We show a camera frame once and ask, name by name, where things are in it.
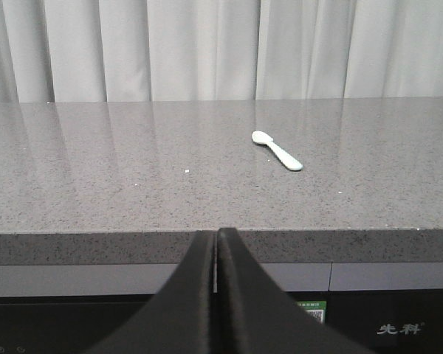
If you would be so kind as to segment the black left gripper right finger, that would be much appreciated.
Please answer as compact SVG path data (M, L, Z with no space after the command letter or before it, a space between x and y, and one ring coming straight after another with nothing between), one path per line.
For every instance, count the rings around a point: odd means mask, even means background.
M368 353L319 323L271 279L234 228L217 232L224 353Z

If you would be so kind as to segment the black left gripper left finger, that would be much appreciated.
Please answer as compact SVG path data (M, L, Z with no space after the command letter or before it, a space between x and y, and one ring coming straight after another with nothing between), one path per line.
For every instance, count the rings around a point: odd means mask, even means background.
M90 353L214 353L212 235L196 233L163 287Z

